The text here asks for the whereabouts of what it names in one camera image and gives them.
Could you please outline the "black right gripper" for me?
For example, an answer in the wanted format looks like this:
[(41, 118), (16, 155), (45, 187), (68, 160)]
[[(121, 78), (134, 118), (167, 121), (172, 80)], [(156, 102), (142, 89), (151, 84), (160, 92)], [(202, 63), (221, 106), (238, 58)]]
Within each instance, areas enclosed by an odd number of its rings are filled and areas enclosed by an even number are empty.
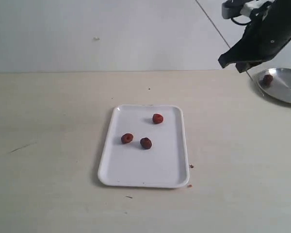
[(236, 64), (239, 73), (273, 59), (291, 41), (291, 0), (254, 1), (246, 8), (252, 20), (248, 36), (218, 58), (222, 68)]

